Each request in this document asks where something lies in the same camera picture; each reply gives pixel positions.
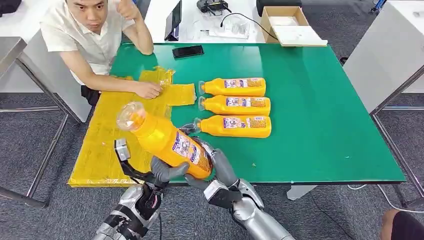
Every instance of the gray carpet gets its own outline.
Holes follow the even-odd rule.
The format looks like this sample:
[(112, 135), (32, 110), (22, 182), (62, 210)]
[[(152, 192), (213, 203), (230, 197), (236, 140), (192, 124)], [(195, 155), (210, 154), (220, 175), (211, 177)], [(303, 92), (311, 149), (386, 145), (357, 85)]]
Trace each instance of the gray carpet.
[[(337, 57), (348, 56), (375, 18), (370, 0), (304, 0), (303, 11), (312, 27), (328, 39)], [(0, 108), (46, 106), (42, 94), (0, 94)], [(395, 104), (424, 106), (424, 97), (402, 95)], [(382, 121), (419, 177), (424, 176), (424, 113), (382, 112)], [(25, 194), (43, 159), (62, 113), (0, 114), (0, 185)], [(0, 197), (1, 240), (85, 240), (116, 205), (124, 188), (71, 188), (66, 182), (78, 156), (87, 124), (68, 122), (53, 153), (35, 198), (49, 201), (36, 209)], [(391, 185), (383, 186), (397, 206)], [(352, 191), (346, 186), (319, 186), (301, 199), (288, 200), (289, 186), (256, 186), (267, 211), (298, 240), (349, 240), (332, 216), (355, 240), (377, 240), (381, 216), (389, 205), (376, 186)], [(399, 186), (402, 197), (418, 195), (410, 182)], [(162, 204), (164, 240), (249, 239), (223, 209), (208, 205), (192, 187), (172, 187)], [(422, 215), (416, 215), (424, 223)], [(159, 223), (146, 239), (159, 238)]]

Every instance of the black smartphone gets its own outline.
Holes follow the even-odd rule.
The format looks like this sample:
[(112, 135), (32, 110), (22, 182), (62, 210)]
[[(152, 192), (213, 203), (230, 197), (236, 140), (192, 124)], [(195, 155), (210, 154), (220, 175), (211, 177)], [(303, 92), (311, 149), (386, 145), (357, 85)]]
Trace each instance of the black smartphone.
[(196, 45), (196, 46), (174, 48), (172, 49), (172, 53), (175, 59), (179, 59), (179, 58), (184, 58), (189, 56), (202, 55), (205, 52), (203, 52), (202, 45)]

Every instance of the green table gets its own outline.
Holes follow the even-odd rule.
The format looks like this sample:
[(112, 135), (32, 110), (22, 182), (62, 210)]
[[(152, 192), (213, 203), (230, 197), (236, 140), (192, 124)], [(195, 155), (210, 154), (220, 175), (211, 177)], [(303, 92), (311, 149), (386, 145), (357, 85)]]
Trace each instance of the green table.
[[(215, 78), (263, 77), (271, 99), (268, 138), (199, 136), (227, 155), (235, 173), (251, 183), (300, 185), (405, 181), (331, 47), (279, 44), (202, 44), (204, 55), (173, 58), (172, 49), (193, 44), (156, 44), (144, 56), (123, 44), (111, 74), (138, 79), (154, 66), (176, 70), (174, 84)], [(172, 108), (176, 127), (213, 113), (197, 104)]]

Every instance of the robotic hand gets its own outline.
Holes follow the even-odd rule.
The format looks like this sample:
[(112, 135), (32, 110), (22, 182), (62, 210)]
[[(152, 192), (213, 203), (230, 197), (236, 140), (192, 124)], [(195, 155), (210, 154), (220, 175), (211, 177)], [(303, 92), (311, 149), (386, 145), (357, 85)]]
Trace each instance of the robotic hand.
[(150, 163), (151, 172), (142, 173), (129, 163), (130, 151), (124, 138), (115, 140), (115, 152), (125, 175), (137, 185), (129, 187), (118, 205), (96, 231), (93, 240), (140, 240), (160, 216), (163, 188), (170, 179), (184, 175), (188, 163), (170, 167), (157, 157)]
[[(195, 131), (194, 125), (180, 128), (187, 135)], [(151, 172), (142, 173), (129, 163), (130, 152), (125, 139), (115, 140), (115, 152), (125, 175), (139, 183), (129, 187), (119, 200), (119, 204), (104, 220), (93, 240), (140, 240), (159, 216), (163, 188), (170, 179), (185, 174), (188, 184), (203, 191), (210, 204), (230, 210), (236, 223), (246, 229), (255, 240), (295, 240), (290, 233), (272, 216), (264, 212), (264, 203), (254, 187), (236, 177), (227, 157), (220, 149), (214, 149), (207, 142), (192, 137), (208, 154), (215, 177), (211, 182), (195, 179), (185, 174), (188, 163), (170, 167), (157, 157), (153, 157)]]
[(195, 179), (186, 174), (188, 184), (203, 191), (210, 204), (230, 210), (236, 223), (255, 240), (295, 240), (271, 215), (264, 212), (264, 203), (254, 187), (236, 177), (227, 157), (220, 149), (193, 137), (210, 156), (215, 177), (212, 182)]

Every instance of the yellow plastic sheet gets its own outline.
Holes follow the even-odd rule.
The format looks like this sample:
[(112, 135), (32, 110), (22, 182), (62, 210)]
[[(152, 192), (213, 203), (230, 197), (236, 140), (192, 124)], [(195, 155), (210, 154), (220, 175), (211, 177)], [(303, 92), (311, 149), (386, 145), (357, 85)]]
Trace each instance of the yellow plastic sheet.
[(196, 101), (195, 84), (171, 84), (163, 90), (169, 106), (192, 105)]
[(126, 138), (130, 164), (140, 172), (150, 171), (152, 155), (140, 147), (131, 132), (118, 128), (116, 118), (121, 108), (132, 101), (142, 102), (147, 111), (166, 118), (171, 117), (170, 106), (194, 104), (194, 84), (172, 85), (173, 74), (172, 70), (160, 67), (154, 71), (142, 71), (140, 81), (159, 83), (163, 87), (161, 95), (154, 99), (143, 99), (128, 92), (101, 94), (68, 181), (71, 187), (127, 187), (134, 184), (124, 175), (114, 151), (114, 140), (119, 138)]

